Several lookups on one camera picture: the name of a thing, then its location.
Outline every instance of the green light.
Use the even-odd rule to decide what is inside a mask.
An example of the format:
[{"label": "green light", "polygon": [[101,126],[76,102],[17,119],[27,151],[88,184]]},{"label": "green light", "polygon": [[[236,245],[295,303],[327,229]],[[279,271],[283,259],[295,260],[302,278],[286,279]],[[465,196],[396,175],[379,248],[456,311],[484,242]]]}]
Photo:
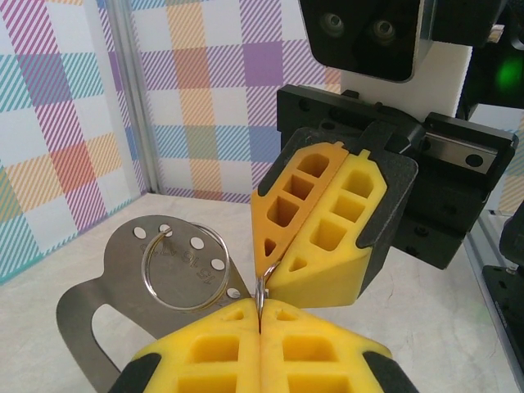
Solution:
[{"label": "green light", "polygon": [[502,63],[497,73],[497,88],[503,94],[515,94],[522,83],[522,58],[510,57]]}]

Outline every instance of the yellow foam gripper pad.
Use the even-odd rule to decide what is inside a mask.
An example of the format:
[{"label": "yellow foam gripper pad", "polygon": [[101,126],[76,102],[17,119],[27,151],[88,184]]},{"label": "yellow foam gripper pad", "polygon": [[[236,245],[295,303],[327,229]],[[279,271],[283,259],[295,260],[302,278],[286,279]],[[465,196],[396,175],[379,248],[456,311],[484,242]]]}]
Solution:
[{"label": "yellow foam gripper pad", "polygon": [[364,354],[389,359],[375,341],[267,300],[260,339],[260,393],[382,393]]},{"label": "yellow foam gripper pad", "polygon": [[272,299],[300,308],[355,302],[372,253],[356,241],[387,189],[368,157],[349,154],[323,190],[268,281]]},{"label": "yellow foam gripper pad", "polygon": [[251,196],[255,272],[282,259],[349,152],[342,142],[298,150],[267,194]]},{"label": "yellow foam gripper pad", "polygon": [[110,393],[414,393],[390,351],[278,300],[240,300],[141,350]]},{"label": "yellow foam gripper pad", "polygon": [[160,339],[135,359],[161,356],[144,393],[257,393],[259,352],[255,302],[245,299]]}]

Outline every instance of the black plastic part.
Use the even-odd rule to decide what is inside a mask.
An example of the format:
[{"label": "black plastic part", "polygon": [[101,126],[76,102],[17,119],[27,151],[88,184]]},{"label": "black plastic part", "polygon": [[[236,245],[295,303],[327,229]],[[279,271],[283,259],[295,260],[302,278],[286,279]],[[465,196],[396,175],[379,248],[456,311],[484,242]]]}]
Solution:
[{"label": "black plastic part", "polygon": [[524,25],[509,7],[498,23],[505,26],[499,42],[473,49],[460,98],[465,120],[478,104],[524,109]]},{"label": "black plastic part", "polygon": [[259,195],[266,195],[289,160],[302,147],[321,142],[343,142],[344,148],[352,154],[358,155],[363,149],[371,152],[369,159],[377,163],[387,184],[387,191],[356,242],[358,248],[369,246],[373,248],[360,293],[368,287],[384,265],[409,192],[417,176],[416,161],[385,150],[394,131],[395,126],[383,121],[371,123],[359,136],[355,130],[330,120],[322,121],[320,129],[298,129],[282,149],[280,156],[258,188]]},{"label": "black plastic part", "polygon": [[433,40],[484,47],[507,0],[438,0]]},{"label": "black plastic part", "polygon": [[508,5],[517,20],[524,24],[524,2],[522,0],[508,0]]},{"label": "black plastic part", "polygon": [[143,393],[162,356],[147,354],[125,366],[109,393]]},{"label": "black plastic part", "polygon": [[[380,104],[370,105],[353,97],[357,97],[355,92],[342,96],[291,85],[278,90],[277,128],[282,133],[282,146],[286,149],[296,130],[303,127],[320,129],[325,138],[330,136],[334,140],[359,138],[371,124],[391,126],[386,150],[409,156],[418,163],[418,176],[400,218],[393,246],[445,269],[513,158],[517,137],[435,113],[431,113],[424,124],[419,124],[403,112]],[[306,102],[308,110],[303,111],[299,102]],[[323,124],[335,123],[345,127],[323,127]],[[421,151],[426,143],[426,131],[496,151],[496,159],[487,174],[479,174],[425,155]],[[280,164],[278,173],[285,164]],[[261,195],[271,185],[262,183]],[[418,235],[421,229],[426,231],[426,236]]]},{"label": "black plastic part", "polygon": [[[300,0],[314,58],[326,65],[397,82],[413,73],[420,0]],[[330,25],[335,16],[338,26]],[[377,35],[386,21],[393,34]],[[329,29],[341,29],[330,34]]]},{"label": "black plastic part", "polygon": [[500,267],[485,266],[482,275],[524,372],[524,272],[522,268],[508,272]]},{"label": "black plastic part", "polygon": [[364,359],[384,393],[418,393],[415,385],[393,359],[376,352],[365,352]]},{"label": "black plastic part", "polygon": [[508,260],[524,266],[524,202],[504,225],[499,249]]}]

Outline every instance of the plaid backdrop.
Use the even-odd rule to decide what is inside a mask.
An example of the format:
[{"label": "plaid backdrop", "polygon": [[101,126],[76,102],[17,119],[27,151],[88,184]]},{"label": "plaid backdrop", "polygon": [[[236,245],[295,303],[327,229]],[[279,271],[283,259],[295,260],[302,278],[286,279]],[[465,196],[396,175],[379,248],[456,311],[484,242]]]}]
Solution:
[{"label": "plaid backdrop", "polygon": [[311,56],[296,0],[131,3],[162,184],[248,202],[280,152],[277,90],[339,92],[339,71]]},{"label": "plaid backdrop", "polygon": [[145,192],[99,11],[0,2],[0,282]]},{"label": "plaid backdrop", "polygon": [[524,200],[524,112],[519,109],[480,105],[472,122],[515,133],[521,143],[486,209],[512,215]]}]

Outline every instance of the key ring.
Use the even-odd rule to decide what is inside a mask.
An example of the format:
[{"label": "key ring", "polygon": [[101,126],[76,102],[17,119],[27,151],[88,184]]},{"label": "key ring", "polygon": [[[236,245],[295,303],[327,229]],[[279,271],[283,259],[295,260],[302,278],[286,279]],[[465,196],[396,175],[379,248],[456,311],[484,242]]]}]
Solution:
[{"label": "key ring", "polygon": [[229,249],[228,249],[228,246],[226,245],[226,242],[223,240],[223,238],[215,230],[209,227],[206,227],[205,225],[197,224],[197,223],[190,223],[190,224],[194,225],[195,227],[200,229],[203,233],[215,239],[220,244],[222,249],[224,250],[224,254],[226,257],[226,260],[224,263],[225,264],[224,278],[222,279],[222,282],[220,283],[219,288],[208,300],[200,303],[199,305],[192,305],[190,307],[178,307],[176,305],[171,305],[170,303],[167,303],[166,301],[162,300],[156,294],[156,291],[153,288],[151,284],[151,279],[149,277],[149,270],[150,270],[149,267],[151,264],[151,257],[152,257],[153,251],[156,249],[156,246],[158,246],[158,243],[160,243],[165,237],[167,237],[167,235],[173,232],[173,229],[171,228],[167,228],[163,231],[160,231],[160,233],[156,235],[149,242],[149,244],[147,244],[146,250],[144,251],[144,255],[142,257],[142,269],[141,269],[142,280],[144,281],[144,284],[146,284],[146,288],[149,291],[149,293],[151,294],[151,296],[153,296],[153,299],[155,299],[161,305],[163,305],[164,307],[167,307],[168,309],[173,309],[175,311],[180,311],[180,312],[185,312],[185,313],[204,309],[212,305],[217,299],[219,299],[225,292],[226,286],[228,285],[229,270],[231,269],[231,260],[229,256]]},{"label": "key ring", "polygon": [[264,309],[264,302],[265,302],[265,291],[266,291],[265,284],[269,280],[269,277],[271,277],[271,274],[273,274],[273,272],[279,265],[280,265],[280,261],[275,262],[274,264],[269,266],[269,269],[267,269],[262,276],[256,279],[255,305],[256,305],[256,311],[259,315],[259,330],[262,324],[262,310]]}]

